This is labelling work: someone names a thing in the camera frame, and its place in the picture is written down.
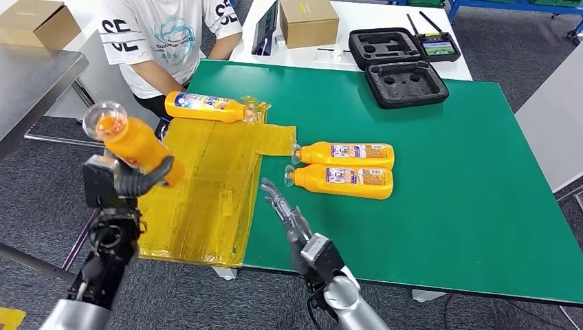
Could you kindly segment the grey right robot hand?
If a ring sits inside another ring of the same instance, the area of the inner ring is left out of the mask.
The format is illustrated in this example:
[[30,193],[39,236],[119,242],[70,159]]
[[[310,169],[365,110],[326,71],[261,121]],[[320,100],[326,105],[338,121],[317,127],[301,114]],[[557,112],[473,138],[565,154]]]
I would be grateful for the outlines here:
[[267,178],[262,177],[259,188],[267,194],[269,203],[282,222],[290,248],[290,259],[294,269],[300,275],[308,275],[311,266],[301,256],[302,249],[313,235],[306,218],[298,208],[292,207],[282,192]]

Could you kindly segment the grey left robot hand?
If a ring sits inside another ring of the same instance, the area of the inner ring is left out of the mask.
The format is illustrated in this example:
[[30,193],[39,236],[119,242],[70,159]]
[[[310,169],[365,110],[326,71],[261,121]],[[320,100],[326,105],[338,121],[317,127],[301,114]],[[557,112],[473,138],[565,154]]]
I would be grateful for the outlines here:
[[117,193],[125,197],[140,197],[145,195],[152,187],[164,181],[164,177],[170,173],[174,163],[172,155],[166,156],[161,164],[147,174],[123,174],[115,186]]

